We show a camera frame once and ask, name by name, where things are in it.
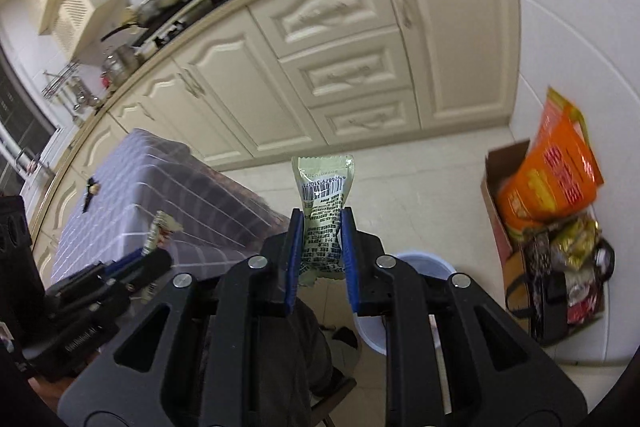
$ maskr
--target frying pan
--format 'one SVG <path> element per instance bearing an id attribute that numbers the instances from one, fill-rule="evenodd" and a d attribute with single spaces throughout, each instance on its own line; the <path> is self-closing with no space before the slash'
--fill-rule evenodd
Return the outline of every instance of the frying pan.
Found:
<path id="1" fill-rule="evenodd" d="M 164 10 L 171 8 L 182 1 L 183 0 L 143 0 L 134 10 L 134 18 L 132 19 L 132 22 L 110 31 L 100 39 L 100 42 L 104 42 L 109 37 L 116 33 L 120 33 L 127 28 L 133 28 L 134 26 L 139 28 L 148 28 L 153 20 Z"/>

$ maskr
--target pot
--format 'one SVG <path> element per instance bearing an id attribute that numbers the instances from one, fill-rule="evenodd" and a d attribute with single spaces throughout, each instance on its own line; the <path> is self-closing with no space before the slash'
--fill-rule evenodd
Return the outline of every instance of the pot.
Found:
<path id="1" fill-rule="evenodd" d="M 128 28 L 133 28 L 135 26 L 138 28 L 149 28 L 153 20 L 160 16 L 164 10 L 171 8 L 182 1 L 183 0 L 143 0 L 134 10 L 134 18 L 132 22 L 123 24 L 122 26 L 110 31 L 100 39 L 100 42 L 104 42 L 109 37 Z"/>
<path id="2" fill-rule="evenodd" d="M 120 87 L 140 67 L 140 62 L 131 46 L 123 44 L 104 59 L 102 64 L 111 84 Z"/>

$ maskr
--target green snack wrapper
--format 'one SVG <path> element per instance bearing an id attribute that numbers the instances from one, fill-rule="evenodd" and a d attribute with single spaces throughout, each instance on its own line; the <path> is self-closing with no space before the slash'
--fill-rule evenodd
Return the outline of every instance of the green snack wrapper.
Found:
<path id="1" fill-rule="evenodd" d="M 299 284 L 313 286 L 318 277 L 343 279 L 338 232 L 353 182 L 353 156 L 294 157 L 291 164 L 305 214 Z"/>

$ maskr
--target cream cabinet door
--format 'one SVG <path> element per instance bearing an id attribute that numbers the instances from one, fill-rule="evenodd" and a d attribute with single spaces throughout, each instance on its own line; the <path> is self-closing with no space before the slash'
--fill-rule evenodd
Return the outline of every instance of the cream cabinet door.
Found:
<path id="1" fill-rule="evenodd" d="M 129 132 L 137 127 L 187 144 L 209 166 L 251 158 L 172 60 L 147 73 L 110 113 Z"/>
<path id="2" fill-rule="evenodd" d="M 261 0 L 250 8 L 278 57 L 396 23 L 390 0 Z"/>
<path id="3" fill-rule="evenodd" d="M 95 126 L 71 162 L 71 168 L 82 179 L 87 180 L 95 174 L 95 169 L 107 158 L 116 146 L 127 136 L 110 115 L 106 114 Z"/>
<path id="4" fill-rule="evenodd" d="M 345 143 L 420 129 L 414 92 L 382 92 L 311 110 L 327 143 Z"/>
<path id="5" fill-rule="evenodd" d="M 204 32 L 174 59 L 253 156 L 325 144 L 247 10 Z"/>
<path id="6" fill-rule="evenodd" d="M 65 228 L 74 207 L 84 197 L 88 177 L 82 178 L 73 169 L 67 169 L 49 203 L 49 208 L 42 220 L 40 233 L 44 232 L 49 237 L 60 238 L 60 233 Z"/>
<path id="7" fill-rule="evenodd" d="M 511 115 L 518 0 L 394 0 L 394 6 L 423 127 Z"/>
<path id="8" fill-rule="evenodd" d="M 412 87 L 397 26 L 317 46 L 280 63 L 306 107 Z"/>
<path id="9" fill-rule="evenodd" d="M 40 232 L 33 245 L 33 260 L 42 279 L 45 288 L 51 286 L 51 268 L 58 251 L 58 242 L 48 235 Z"/>

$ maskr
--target barcode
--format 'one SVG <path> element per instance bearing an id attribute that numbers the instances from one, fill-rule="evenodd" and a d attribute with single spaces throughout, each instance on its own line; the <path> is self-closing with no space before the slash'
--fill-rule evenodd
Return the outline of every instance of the barcode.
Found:
<path id="1" fill-rule="evenodd" d="M 330 180 L 308 182 L 302 186 L 302 198 L 305 201 L 321 200 L 342 191 L 344 178 L 336 177 Z"/>

